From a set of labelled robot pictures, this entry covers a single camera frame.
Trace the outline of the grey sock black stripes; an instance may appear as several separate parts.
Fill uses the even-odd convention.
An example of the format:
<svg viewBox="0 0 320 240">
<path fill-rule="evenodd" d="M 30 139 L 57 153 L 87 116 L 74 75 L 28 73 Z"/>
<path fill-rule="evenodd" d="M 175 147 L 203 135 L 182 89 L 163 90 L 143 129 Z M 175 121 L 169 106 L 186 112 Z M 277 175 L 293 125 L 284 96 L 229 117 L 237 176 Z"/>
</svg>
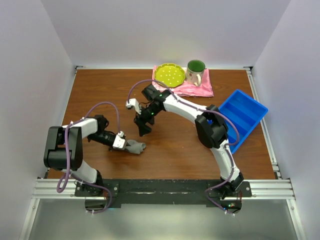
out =
<svg viewBox="0 0 320 240">
<path fill-rule="evenodd" d="M 125 147 L 124 150 L 131 154 L 139 155 L 145 150 L 145 148 L 146 148 L 146 144 L 144 142 L 138 142 L 135 140 L 134 146 Z"/>
</svg>

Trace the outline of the blue plastic divided bin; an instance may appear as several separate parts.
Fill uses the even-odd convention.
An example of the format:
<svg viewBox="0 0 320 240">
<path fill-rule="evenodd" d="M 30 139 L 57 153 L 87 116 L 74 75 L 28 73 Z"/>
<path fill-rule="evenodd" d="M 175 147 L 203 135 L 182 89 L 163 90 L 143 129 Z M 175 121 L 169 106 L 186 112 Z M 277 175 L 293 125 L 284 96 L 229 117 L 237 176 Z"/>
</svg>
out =
<svg viewBox="0 0 320 240">
<path fill-rule="evenodd" d="M 239 133 L 239 142 L 230 147 L 234 154 L 267 114 L 268 108 L 237 89 L 219 107 L 219 111 L 235 125 Z"/>
</svg>

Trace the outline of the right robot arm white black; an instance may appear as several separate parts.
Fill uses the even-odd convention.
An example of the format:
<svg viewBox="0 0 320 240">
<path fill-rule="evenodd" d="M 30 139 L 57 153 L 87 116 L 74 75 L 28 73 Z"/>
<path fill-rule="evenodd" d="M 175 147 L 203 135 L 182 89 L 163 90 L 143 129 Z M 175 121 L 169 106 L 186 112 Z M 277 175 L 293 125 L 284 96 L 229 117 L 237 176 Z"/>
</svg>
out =
<svg viewBox="0 0 320 240">
<path fill-rule="evenodd" d="M 230 197 L 235 196 L 241 190 L 244 181 L 243 174 L 237 167 L 228 139 L 228 126 L 232 122 L 224 116 L 215 105 L 199 105 L 175 95 L 170 89 L 157 90 L 152 84 L 142 91 L 148 100 L 148 105 L 142 107 L 135 98 L 128 98 L 126 108 L 133 108 L 136 112 L 134 123 L 138 127 L 142 137 L 151 133 L 152 128 L 147 124 L 155 124 L 155 116 L 161 111 L 177 114 L 194 123 L 197 137 L 203 146 L 210 149 L 220 170 L 221 183 L 217 185 Z"/>
</svg>

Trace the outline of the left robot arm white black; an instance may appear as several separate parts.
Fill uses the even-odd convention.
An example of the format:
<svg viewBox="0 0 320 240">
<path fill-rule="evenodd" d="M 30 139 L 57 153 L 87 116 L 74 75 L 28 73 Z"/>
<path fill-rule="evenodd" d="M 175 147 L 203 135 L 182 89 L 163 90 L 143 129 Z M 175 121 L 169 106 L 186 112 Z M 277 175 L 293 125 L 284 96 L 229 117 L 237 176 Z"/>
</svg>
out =
<svg viewBox="0 0 320 240">
<path fill-rule="evenodd" d="M 68 125 L 52 126 L 48 130 L 43 162 L 47 168 L 64 172 L 56 191 L 62 193 L 74 176 L 84 184 L 92 196 L 107 195 L 101 173 L 84 160 L 83 139 L 94 141 L 111 149 L 124 151 L 130 146 L 123 131 L 107 131 L 109 121 L 103 115 L 83 117 Z"/>
</svg>

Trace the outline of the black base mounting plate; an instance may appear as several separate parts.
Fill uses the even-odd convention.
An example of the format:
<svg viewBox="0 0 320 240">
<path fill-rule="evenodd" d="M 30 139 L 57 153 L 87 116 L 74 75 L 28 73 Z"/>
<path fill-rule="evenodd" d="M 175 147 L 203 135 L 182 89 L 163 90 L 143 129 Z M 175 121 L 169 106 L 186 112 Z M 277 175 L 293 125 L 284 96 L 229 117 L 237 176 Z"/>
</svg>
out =
<svg viewBox="0 0 320 240">
<path fill-rule="evenodd" d="M 87 211 L 123 205 L 220 205 L 234 214 L 242 208 L 242 200 L 253 195 L 248 181 L 232 190 L 226 184 L 218 187 L 218 179 L 104 179 L 107 192 L 79 181 L 74 183 L 74 195 L 85 199 Z"/>
</svg>

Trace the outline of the yellow-green dotted plate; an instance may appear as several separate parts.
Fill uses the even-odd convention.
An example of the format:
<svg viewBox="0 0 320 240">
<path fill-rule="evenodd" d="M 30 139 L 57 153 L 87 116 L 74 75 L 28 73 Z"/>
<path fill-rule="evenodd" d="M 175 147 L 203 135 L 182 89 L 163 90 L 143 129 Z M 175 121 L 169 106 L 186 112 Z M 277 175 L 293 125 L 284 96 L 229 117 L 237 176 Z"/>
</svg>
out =
<svg viewBox="0 0 320 240">
<path fill-rule="evenodd" d="M 163 63 L 153 72 L 153 78 L 169 88 L 176 88 L 185 81 L 184 69 L 175 63 Z"/>
</svg>

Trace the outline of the pink folded cloth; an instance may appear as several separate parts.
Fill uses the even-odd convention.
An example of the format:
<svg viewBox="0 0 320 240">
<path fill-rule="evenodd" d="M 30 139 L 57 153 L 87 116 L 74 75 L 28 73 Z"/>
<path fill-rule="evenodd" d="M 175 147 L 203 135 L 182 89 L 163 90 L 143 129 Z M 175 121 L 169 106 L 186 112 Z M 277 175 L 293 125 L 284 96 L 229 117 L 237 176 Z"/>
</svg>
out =
<svg viewBox="0 0 320 240">
<path fill-rule="evenodd" d="M 180 97 L 213 97 L 214 91 L 211 84 L 210 72 L 208 69 L 204 71 L 201 85 L 195 86 L 186 81 L 177 87 L 171 87 L 171 90 Z"/>
</svg>

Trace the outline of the cream mug green inside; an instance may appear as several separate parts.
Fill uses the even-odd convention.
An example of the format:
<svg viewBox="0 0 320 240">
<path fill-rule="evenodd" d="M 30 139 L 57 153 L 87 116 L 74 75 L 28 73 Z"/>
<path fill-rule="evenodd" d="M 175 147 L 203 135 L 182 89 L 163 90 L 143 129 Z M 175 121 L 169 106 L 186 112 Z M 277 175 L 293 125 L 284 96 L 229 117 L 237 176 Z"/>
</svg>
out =
<svg viewBox="0 0 320 240">
<path fill-rule="evenodd" d="M 190 60 L 187 63 L 185 71 L 185 81 L 189 84 L 199 87 L 202 83 L 202 77 L 206 70 L 206 65 L 204 62 L 198 59 Z"/>
</svg>

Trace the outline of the aluminium frame rail front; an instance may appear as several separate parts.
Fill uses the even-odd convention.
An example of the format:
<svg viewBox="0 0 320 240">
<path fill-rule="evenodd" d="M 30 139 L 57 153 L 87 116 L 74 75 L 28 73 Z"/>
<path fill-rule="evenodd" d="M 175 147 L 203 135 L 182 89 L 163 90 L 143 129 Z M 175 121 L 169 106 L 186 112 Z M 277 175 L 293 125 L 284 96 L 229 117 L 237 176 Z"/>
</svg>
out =
<svg viewBox="0 0 320 240">
<path fill-rule="evenodd" d="M 39 208 L 40 200 L 103 200 L 97 196 L 75 196 L 75 180 L 71 180 L 62 193 L 57 193 L 58 179 L 37 179 L 31 195 L 31 201 L 19 236 L 19 240 L 28 240 Z"/>
</svg>

